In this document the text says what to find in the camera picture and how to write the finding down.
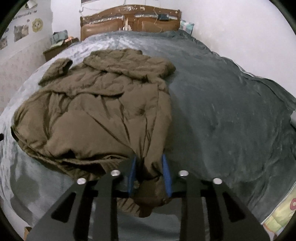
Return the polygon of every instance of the sticker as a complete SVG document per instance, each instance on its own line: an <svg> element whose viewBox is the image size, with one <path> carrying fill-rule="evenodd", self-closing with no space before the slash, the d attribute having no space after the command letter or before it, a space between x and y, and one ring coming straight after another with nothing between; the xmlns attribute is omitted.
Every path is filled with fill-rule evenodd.
<svg viewBox="0 0 296 241"><path fill-rule="evenodd" d="M293 200L291 201L291 203L290 203L290 209L292 211L295 211L296 210L296 198L293 198Z"/></svg>
<svg viewBox="0 0 296 241"><path fill-rule="evenodd" d="M0 50L7 47L7 37L0 39Z"/></svg>
<svg viewBox="0 0 296 241"><path fill-rule="evenodd" d="M34 33L37 33L38 31L41 31L43 28L43 21L41 18L36 18L32 23L32 29Z"/></svg>
<svg viewBox="0 0 296 241"><path fill-rule="evenodd" d="M15 26L14 34L15 34L15 42L17 42L29 34L29 26L28 25Z"/></svg>

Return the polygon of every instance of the bed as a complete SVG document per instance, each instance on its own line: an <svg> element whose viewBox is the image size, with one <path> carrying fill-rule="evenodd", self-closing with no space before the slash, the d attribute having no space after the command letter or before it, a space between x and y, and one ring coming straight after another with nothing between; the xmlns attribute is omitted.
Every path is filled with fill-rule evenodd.
<svg viewBox="0 0 296 241"><path fill-rule="evenodd" d="M169 21L159 21L158 14L168 14ZM31 227L73 180L20 149L10 131L13 114L38 90L51 63L68 57L74 66L98 49L141 49L176 66L166 79L173 116L169 159L182 160L184 169L201 179L224 180L260 223L293 191L296 133L290 115L295 98L178 30L180 18L179 10L143 5L81 17L81 42L36 70L11 99L0 117L0 196ZM177 207L178 200L170 205ZM119 213L120 240L138 240L139 235L143 241L178 240L180 210L174 211L164 206L144 219Z"/></svg>

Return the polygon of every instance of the cat face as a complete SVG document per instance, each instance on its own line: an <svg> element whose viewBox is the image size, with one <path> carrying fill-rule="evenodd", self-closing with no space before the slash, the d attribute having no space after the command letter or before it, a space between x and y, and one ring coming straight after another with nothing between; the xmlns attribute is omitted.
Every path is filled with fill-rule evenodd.
<svg viewBox="0 0 296 241"><path fill-rule="evenodd" d="M38 32L43 28L43 21L40 18L36 18L32 23L33 32Z"/></svg>
<svg viewBox="0 0 296 241"><path fill-rule="evenodd" d="M0 39L0 49L4 49L7 46L7 37Z"/></svg>
<svg viewBox="0 0 296 241"><path fill-rule="evenodd" d="M29 34L29 26L28 25L24 25L22 27L22 35L27 36Z"/></svg>
<svg viewBox="0 0 296 241"><path fill-rule="evenodd" d="M18 34L22 32L22 26L15 26L14 34Z"/></svg>
<svg viewBox="0 0 296 241"><path fill-rule="evenodd" d="M40 22L34 23L34 27L37 28L37 29L40 28L40 25L41 25Z"/></svg>

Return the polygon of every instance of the cat picture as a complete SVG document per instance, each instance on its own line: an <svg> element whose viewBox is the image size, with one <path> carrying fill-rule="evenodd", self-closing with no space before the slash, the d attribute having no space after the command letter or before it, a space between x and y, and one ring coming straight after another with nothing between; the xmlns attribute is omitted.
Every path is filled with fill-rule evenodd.
<svg viewBox="0 0 296 241"><path fill-rule="evenodd" d="M14 34L15 34L15 42L17 42L29 34L29 26L28 25L15 26Z"/></svg>
<svg viewBox="0 0 296 241"><path fill-rule="evenodd" d="M43 28L43 21L41 18L36 18L33 22L32 22L32 29L34 33L37 33L39 31L41 31Z"/></svg>
<svg viewBox="0 0 296 241"><path fill-rule="evenodd" d="M7 47L7 37L0 39L0 50Z"/></svg>

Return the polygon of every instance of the pillow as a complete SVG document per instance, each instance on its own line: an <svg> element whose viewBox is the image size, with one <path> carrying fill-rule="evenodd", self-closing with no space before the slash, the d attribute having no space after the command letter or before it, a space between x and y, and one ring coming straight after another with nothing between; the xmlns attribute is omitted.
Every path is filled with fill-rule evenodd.
<svg viewBox="0 0 296 241"><path fill-rule="evenodd" d="M184 30L185 32L187 32L190 35L192 34L193 26L194 26L194 23L186 22L181 19L180 29Z"/></svg>
<svg viewBox="0 0 296 241"><path fill-rule="evenodd" d="M114 32L122 29L123 21L120 19L114 19L107 22L86 24L81 27L80 38L81 41L94 34L101 34L107 32Z"/></svg>
<svg viewBox="0 0 296 241"><path fill-rule="evenodd" d="M166 31L177 31L178 27L179 22L177 20L155 21L153 18L142 18L139 20L139 31L143 32L160 33Z"/></svg>

